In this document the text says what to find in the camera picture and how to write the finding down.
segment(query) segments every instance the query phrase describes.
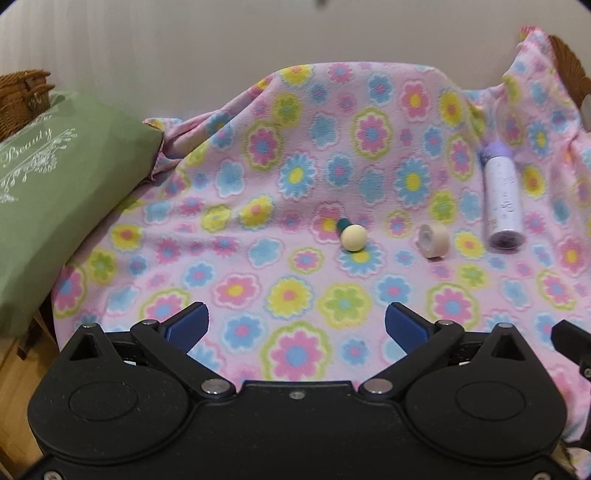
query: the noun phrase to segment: metal screw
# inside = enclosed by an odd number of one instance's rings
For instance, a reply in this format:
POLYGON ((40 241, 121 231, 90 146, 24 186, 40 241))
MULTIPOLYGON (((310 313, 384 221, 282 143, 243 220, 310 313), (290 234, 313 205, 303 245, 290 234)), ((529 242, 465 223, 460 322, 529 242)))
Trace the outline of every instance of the metal screw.
POLYGON ((369 393, 375 393, 378 395, 388 393, 394 387, 392 382, 385 378, 370 378, 363 384, 363 386, 369 393))
POLYGON ((292 400, 301 400, 305 396, 306 396, 306 392, 304 392, 303 390, 294 390, 294 391, 290 392, 290 398, 292 400))
POLYGON ((201 389, 210 395, 221 395, 230 390, 231 383, 223 378, 210 378, 201 384, 201 389))
POLYGON ((63 478, 59 473, 49 470, 43 475, 43 480, 63 480, 63 478))

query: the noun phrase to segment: roll of tape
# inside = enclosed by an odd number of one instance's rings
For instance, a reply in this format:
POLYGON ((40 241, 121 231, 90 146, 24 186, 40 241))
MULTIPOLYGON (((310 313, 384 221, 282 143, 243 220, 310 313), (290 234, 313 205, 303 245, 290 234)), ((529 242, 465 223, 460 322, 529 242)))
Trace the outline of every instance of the roll of tape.
POLYGON ((443 257, 449 250, 449 233, 441 223, 421 225, 417 246, 425 258, 443 257))

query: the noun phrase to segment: wicker basket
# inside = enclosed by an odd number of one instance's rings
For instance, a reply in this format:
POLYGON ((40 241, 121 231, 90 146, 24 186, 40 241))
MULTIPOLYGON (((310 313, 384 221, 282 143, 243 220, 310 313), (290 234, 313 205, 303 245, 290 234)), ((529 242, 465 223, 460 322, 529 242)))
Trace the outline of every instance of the wicker basket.
POLYGON ((18 132, 50 106, 49 72, 24 70, 0 76, 0 141, 18 132))

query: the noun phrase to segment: white wall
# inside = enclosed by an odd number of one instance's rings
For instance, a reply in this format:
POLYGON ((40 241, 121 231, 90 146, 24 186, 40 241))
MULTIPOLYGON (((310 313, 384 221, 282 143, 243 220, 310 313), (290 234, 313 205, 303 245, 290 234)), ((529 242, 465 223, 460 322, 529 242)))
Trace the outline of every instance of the white wall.
POLYGON ((0 17, 0 66, 43 67, 140 118, 186 118, 299 63, 422 63, 494 85, 522 24, 562 36, 591 73, 577 0, 17 0, 0 17))

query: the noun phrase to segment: white bottle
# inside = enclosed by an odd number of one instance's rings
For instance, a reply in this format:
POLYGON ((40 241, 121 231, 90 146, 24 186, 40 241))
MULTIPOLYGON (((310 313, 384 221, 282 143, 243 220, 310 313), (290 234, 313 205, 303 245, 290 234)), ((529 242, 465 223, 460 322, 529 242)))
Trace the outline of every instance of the white bottle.
POLYGON ((518 248, 525 242, 519 177, 511 149, 502 141, 489 144, 482 156, 489 243, 496 248, 518 248))

